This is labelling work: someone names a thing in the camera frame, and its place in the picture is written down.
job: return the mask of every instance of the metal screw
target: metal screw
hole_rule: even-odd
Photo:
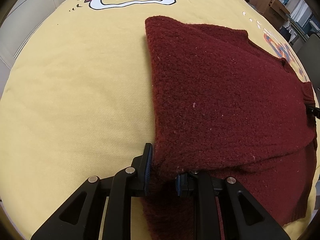
[[[233,177],[229,177],[229,178],[227,178],[227,182],[230,183],[230,184],[235,184],[236,183],[236,179],[233,178]]]
[[[129,174],[134,173],[135,171],[136,171],[136,169],[134,167],[128,167],[125,169],[125,172],[129,173]]]
[[[90,183],[95,183],[97,180],[98,180],[98,177],[97,177],[97,176],[91,176],[91,177],[89,177],[89,179],[88,179],[88,181],[89,181]]]

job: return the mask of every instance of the knit fabric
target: knit fabric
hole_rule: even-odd
[[[151,196],[144,212],[154,240],[190,240],[192,199],[177,174],[235,177],[283,226],[306,214],[316,168],[310,82],[243,30],[146,20],[156,123]]]

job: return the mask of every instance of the white wall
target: white wall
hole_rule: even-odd
[[[10,70],[36,28],[65,0],[18,0],[0,28],[0,96]]]

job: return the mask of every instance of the wooden cabinet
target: wooden cabinet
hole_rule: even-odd
[[[256,10],[265,17],[276,29],[288,21],[286,14],[290,14],[287,8],[279,0],[250,0]]]

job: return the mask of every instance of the yellow fabric surface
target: yellow fabric surface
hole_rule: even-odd
[[[23,48],[0,101],[0,196],[27,239],[89,176],[113,176],[153,143],[144,20],[155,15],[245,29],[308,80],[244,0],[66,0]],[[313,187],[306,217],[285,226],[291,239],[307,226],[315,197]],[[150,240],[139,199],[132,208],[132,240]]]

